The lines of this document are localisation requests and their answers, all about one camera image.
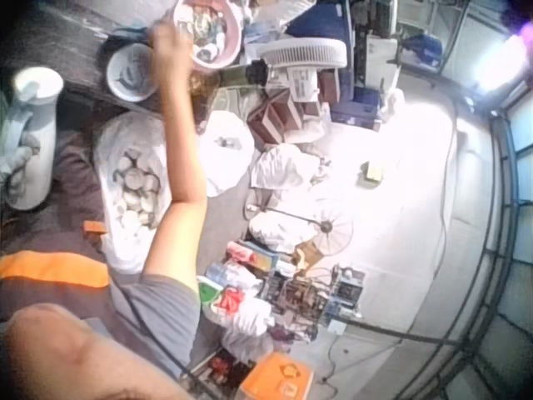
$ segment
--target orange box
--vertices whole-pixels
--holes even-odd
[[[238,400],[305,400],[313,371],[288,355],[274,352],[264,357],[239,387]]]

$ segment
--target bottle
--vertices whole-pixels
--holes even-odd
[[[35,208],[44,201],[52,183],[53,155],[56,147],[56,104],[63,89],[61,76],[47,67],[29,67],[13,79],[14,102],[2,127],[2,137],[10,148],[18,147],[22,131],[39,141],[38,154],[33,155],[22,170],[21,190],[10,195],[7,203],[17,210]]]

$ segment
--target brown box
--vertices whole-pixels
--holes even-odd
[[[264,143],[283,143],[285,132],[283,122],[268,103],[263,104],[248,117],[248,126]]]
[[[313,265],[318,263],[324,258],[324,255],[316,247],[315,243],[310,240],[304,243],[300,243],[296,246],[296,249],[302,250],[304,254],[304,268],[308,270]]]
[[[336,104],[341,98],[341,86],[339,83],[339,71],[326,70],[318,73],[318,86],[321,98],[324,102]]]
[[[303,107],[300,103],[292,100],[289,89],[284,90],[280,96],[274,97],[271,104],[287,131],[301,129],[303,126]]]

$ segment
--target lid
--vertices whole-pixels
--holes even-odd
[[[30,67],[23,69],[15,75],[13,79],[15,95],[18,98],[23,97],[25,89],[32,83],[38,85],[37,93],[33,96],[37,100],[54,98],[63,89],[61,75],[53,69],[48,67]]]
[[[140,102],[156,91],[151,68],[152,49],[133,43],[112,55],[107,65],[107,85],[118,98]]]

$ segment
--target white bowl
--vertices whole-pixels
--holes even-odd
[[[115,52],[106,70],[109,90],[122,100],[141,102],[156,91],[152,80],[152,49],[133,43]]]

